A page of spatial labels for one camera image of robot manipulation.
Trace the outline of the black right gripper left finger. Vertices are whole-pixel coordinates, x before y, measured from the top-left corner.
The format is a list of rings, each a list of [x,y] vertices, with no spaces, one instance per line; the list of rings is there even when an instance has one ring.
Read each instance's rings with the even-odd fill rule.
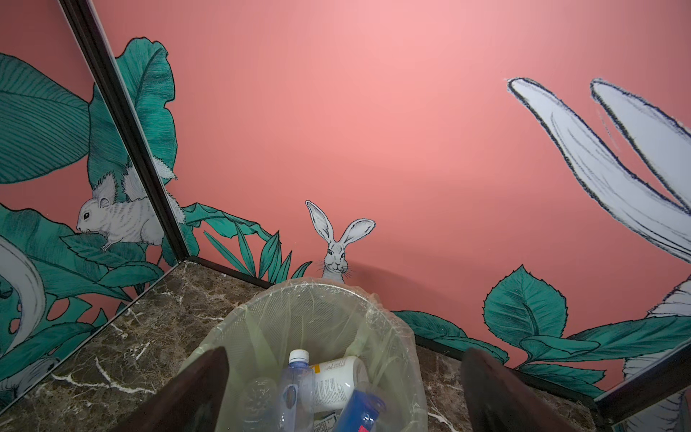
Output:
[[[214,431],[230,373],[223,347],[205,352],[114,431]]]

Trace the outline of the clear bottle pink blue label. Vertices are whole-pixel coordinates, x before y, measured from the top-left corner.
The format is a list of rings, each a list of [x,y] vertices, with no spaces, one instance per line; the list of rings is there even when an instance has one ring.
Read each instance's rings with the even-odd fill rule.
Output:
[[[313,431],[315,372],[309,362],[307,350],[295,349],[289,354],[278,385],[278,431]]]

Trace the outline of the Fiji bottle red blue label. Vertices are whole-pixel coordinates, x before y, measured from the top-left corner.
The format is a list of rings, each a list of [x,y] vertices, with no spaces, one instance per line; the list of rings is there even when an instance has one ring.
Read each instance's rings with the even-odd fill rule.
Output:
[[[381,389],[371,384],[359,385],[342,410],[335,432],[373,431],[376,421],[388,411]]]

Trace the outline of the white bottle yellow logo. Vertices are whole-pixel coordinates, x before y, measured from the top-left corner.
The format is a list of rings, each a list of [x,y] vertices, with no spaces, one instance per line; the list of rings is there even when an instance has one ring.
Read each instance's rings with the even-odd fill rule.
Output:
[[[347,356],[311,365],[315,373],[314,413],[343,410],[358,383],[369,383],[365,363]]]

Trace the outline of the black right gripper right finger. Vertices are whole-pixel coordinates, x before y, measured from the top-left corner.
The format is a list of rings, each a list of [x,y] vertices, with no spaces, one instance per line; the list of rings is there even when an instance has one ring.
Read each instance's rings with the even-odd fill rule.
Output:
[[[471,427],[474,431],[572,431],[571,426],[502,363],[470,348],[461,365]]]

